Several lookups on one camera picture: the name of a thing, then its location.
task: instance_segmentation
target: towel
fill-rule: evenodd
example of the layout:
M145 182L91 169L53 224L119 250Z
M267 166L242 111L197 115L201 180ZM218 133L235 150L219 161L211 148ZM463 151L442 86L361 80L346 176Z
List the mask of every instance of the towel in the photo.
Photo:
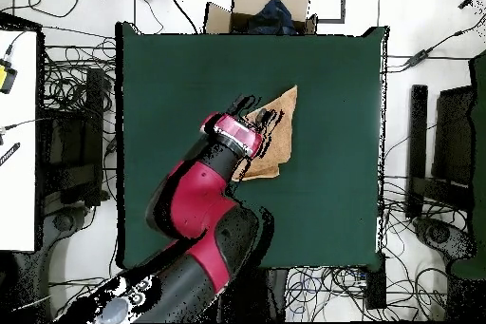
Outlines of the towel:
M262 108L266 110L275 110L277 117L267 128L267 137L264 137L264 142L270 140L270 146L262 158L256 157L252 160L250 168L246 172L242 181L249 181L252 179L271 179L276 178L280 174L278 165L280 163L288 162L292 150L292 116L297 103L297 86L288 90L273 102L264 105L252 113L249 113L245 119L249 122L254 122L257 114ZM282 118L277 123L278 116L282 112ZM243 161L235 169L233 174L233 181L239 181L241 172L246 166L246 161Z

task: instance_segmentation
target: green table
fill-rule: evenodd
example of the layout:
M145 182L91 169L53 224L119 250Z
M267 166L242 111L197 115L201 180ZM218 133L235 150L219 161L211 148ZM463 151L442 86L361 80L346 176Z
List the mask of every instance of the green table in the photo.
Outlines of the green table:
M236 192L274 216L262 266L375 263L384 36L145 36L123 24L123 266L169 243L148 228L145 209L205 117L241 93L264 104L294 85L290 161Z

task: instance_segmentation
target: cardboard box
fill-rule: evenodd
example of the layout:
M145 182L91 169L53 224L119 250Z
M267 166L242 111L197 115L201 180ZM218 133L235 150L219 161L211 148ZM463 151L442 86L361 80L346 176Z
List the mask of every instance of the cardboard box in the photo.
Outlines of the cardboard box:
M270 0L233 0L232 9L225 10L214 3L206 5L204 33L231 33L243 28L249 18L260 12ZM317 15L306 19L309 0L282 0L292 16L295 29L305 34L315 34Z

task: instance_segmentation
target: yellow device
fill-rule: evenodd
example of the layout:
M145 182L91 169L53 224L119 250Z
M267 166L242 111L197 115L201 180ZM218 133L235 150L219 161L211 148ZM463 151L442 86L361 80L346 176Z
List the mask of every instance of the yellow device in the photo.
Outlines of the yellow device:
M0 60L0 92L10 93L17 71L11 67L11 63Z

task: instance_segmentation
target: white table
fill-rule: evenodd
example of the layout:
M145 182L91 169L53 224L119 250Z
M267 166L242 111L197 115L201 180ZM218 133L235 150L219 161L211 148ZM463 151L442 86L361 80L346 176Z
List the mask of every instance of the white table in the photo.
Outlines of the white table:
M19 31L0 30L0 57ZM35 119L35 32L27 32L14 43L9 61L17 76L9 94L0 93L0 126ZM19 125L4 135L0 157L15 143L20 148L0 166L0 250L34 250L36 123Z

